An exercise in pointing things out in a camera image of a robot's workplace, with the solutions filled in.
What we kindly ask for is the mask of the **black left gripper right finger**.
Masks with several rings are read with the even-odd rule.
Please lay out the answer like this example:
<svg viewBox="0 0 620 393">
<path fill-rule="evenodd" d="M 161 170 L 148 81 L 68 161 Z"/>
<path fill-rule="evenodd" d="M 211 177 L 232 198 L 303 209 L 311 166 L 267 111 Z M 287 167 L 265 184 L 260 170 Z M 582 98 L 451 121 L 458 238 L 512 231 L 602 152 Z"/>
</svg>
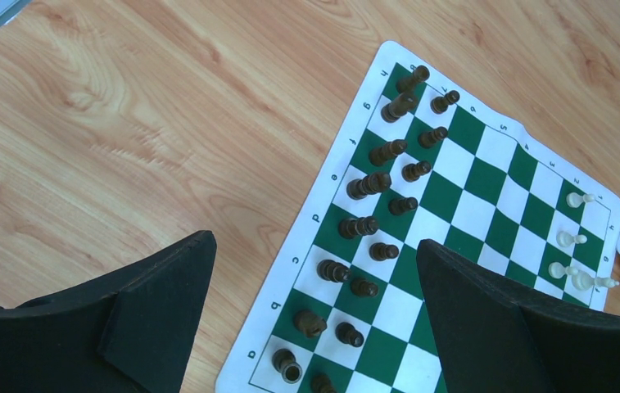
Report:
<svg viewBox="0 0 620 393">
<path fill-rule="evenodd" d="M 492 272 L 432 239 L 419 281 L 450 392 L 620 392 L 620 316 Z"/>
</svg>

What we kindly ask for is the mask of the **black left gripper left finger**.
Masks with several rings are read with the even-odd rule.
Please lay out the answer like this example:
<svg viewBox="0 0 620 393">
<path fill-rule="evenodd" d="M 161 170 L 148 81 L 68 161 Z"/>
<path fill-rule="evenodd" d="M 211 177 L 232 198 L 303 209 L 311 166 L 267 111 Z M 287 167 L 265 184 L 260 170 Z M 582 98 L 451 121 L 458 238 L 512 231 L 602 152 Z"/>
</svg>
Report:
<svg viewBox="0 0 620 393">
<path fill-rule="evenodd" d="M 0 392 L 177 392 L 217 244 L 195 232 L 140 261 L 0 306 Z"/>
</svg>

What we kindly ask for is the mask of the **white bishop chess piece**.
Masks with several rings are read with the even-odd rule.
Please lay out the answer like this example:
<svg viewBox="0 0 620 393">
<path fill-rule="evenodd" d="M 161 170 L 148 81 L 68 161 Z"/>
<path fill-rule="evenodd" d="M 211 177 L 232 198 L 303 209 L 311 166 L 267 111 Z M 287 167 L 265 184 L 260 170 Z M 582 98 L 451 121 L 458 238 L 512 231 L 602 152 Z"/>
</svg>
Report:
<svg viewBox="0 0 620 393">
<path fill-rule="evenodd" d="M 611 277 L 592 277 L 585 271 L 578 270 L 572 276 L 572 284 L 578 291 L 587 291 L 593 287 L 605 287 L 613 288 L 620 284 L 619 281 L 612 279 Z"/>
</svg>

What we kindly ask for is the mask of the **green white chess board mat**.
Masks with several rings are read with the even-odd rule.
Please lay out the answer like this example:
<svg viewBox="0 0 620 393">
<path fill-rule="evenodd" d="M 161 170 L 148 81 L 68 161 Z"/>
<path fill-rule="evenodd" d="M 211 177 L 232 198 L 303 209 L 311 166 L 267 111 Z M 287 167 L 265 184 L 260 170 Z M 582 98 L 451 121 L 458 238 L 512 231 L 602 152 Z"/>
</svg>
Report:
<svg viewBox="0 0 620 393">
<path fill-rule="evenodd" d="M 560 300 L 604 308 L 606 288 L 578 291 L 548 268 L 557 261 L 608 277 L 620 197 L 466 91 L 433 112 L 432 100 L 456 89 L 436 69 L 414 91 L 417 108 L 386 122 L 381 111 L 397 97 L 398 81 L 422 63 L 399 43 L 379 47 L 219 373 L 218 392 L 309 392 L 318 373 L 339 392 L 445 391 L 416 265 L 424 239 Z M 377 171 L 390 174 L 387 190 L 348 197 L 351 180 Z M 573 209 L 570 192 L 595 201 Z M 375 234 L 339 235 L 343 219 L 366 216 L 379 222 Z M 588 240 L 561 247 L 561 230 Z M 349 267 L 350 280 L 320 278 L 326 259 Z M 295 328 L 303 309 L 326 320 L 319 336 Z M 337 339 L 341 322 L 364 335 L 361 347 Z M 286 383 L 274 369 L 279 349 L 296 356 L 299 382 Z"/>
</svg>

